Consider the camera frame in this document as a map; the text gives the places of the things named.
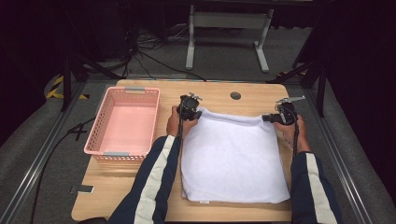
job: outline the person's right arm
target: person's right arm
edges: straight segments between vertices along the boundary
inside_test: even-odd
[[[297,154],[290,168],[292,223],[343,223],[341,210],[332,186],[323,173],[321,161],[311,152],[301,116],[298,117],[298,125]],[[292,147],[294,125],[274,123],[274,126]]]

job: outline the gray carpet floor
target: gray carpet floor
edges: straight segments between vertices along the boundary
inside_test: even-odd
[[[193,69],[189,71],[193,74],[187,73],[184,68],[188,46],[186,38],[188,37],[180,35],[178,36],[180,39],[174,41],[175,39],[171,38],[170,43],[159,49],[143,51],[173,69],[144,54],[136,54],[136,58],[128,64],[127,76],[130,79],[199,79],[194,75],[196,74],[209,80],[264,82],[274,79],[279,72],[287,72],[292,69],[291,65],[310,31],[310,29],[298,28],[270,29],[264,44],[264,54],[270,67],[268,74],[261,71],[253,48],[253,41],[260,36],[258,32],[204,29],[197,32],[196,36],[194,65]],[[148,42],[144,46],[150,48],[151,44],[152,42]],[[114,73],[121,75],[123,70],[121,68],[115,70]],[[315,94],[315,86],[312,90],[302,90],[299,85],[293,84],[298,80],[298,77],[294,77],[284,83],[290,96],[301,96],[307,91]],[[43,90],[43,94],[48,93],[53,81]],[[90,98],[88,100],[77,100],[72,105],[57,139],[60,139],[68,130],[79,123],[94,118],[106,86],[115,84],[116,80],[108,79],[102,74],[91,74],[90,79],[83,87],[83,93],[89,94]],[[13,195],[35,160],[35,156],[45,144],[55,120],[62,115],[60,113],[62,102],[61,99],[49,98],[1,146],[0,211],[2,214],[12,201]],[[342,108],[332,94],[331,85],[327,83],[326,86],[325,118],[320,121],[324,121],[328,125],[343,162],[352,177],[354,187],[359,193],[359,198],[350,198],[348,188],[337,172],[326,136],[322,134],[320,129],[316,111],[307,101],[296,102],[295,107],[305,119],[308,140],[315,153],[322,159],[325,174],[334,187],[345,223],[394,223],[394,220],[396,220],[394,204],[365,157],[364,151],[352,132]],[[84,126],[84,130],[89,131],[91,126],[92,122],[89,122]],[[88,165],[90,157],[83,152],[87,138],[87,133],[82,134],[79,139],[77,139],[76,134],[69,134],[55,148],[45,169],[43,181],[39,186],[40,191],[35,205],[34,223],[77,223],[71,218],[71,211],[77,196],[68,193],[68,191],[72,186],[81,183]],[[30,223],[36,185],[27,198],[22,200],[21,207],[18,208],[15,218],[13,218],[13,223]],[[369,217],[368,221],[361,221],[359,211],[352,203],[353,200],[362,201],[364,211]]]

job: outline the white fabric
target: white fabric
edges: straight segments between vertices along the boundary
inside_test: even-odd
[[[183,196],[195,202],[280,203],[290,197],[273,124],[203,111],[183,142]]]

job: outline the hand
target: hand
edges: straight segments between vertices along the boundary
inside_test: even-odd
[[[302,151],[311,151],[311,148],[306,140],[306,128],[303,117],[297,115],[297,124],[299,126],[299,135],[297,139],[297,153]],[[290,147],[293,148],[294,144],[294,130],[295,125],[282,125],[278,122],[274,122],[274,127],[283,133],[285,140],[289,143]]]
[[[168,119],[166,132],[168,135],[177,136],[178,133],[179,114],[177,113],[177,105],[172,106],[172,115]],[[183,138],[190,132],[190,129],[198,123],[198,119],[182,120]]]

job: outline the wooden table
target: wooden table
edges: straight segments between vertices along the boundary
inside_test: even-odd
[[[117,86],[141,86],[161,89],[160,112],[156,137],[166,135],[167,119],[171,106],[178,105],[180,95],[193,92],[203,98],[200,106],[212,112],[255,117],[275,113],[276,100],[288,97],[282,85],[202,82],[202,81],[154,81],[121,80]],[[237,91],[240,100],[230,94]],[[284,163],[285,177],[290,185],[292,150],[277,133],[279,151]],[[136,165],[104,164],[91,158],[82,185],[93,185],[91,194],[80,193],[72,211],[74,220],[90,217],[108,218],[123,197],[130,191]],[[283,203],[195,203],[181,197],[180,170],[169,197],[167,221],[290,221],[290,200]]]

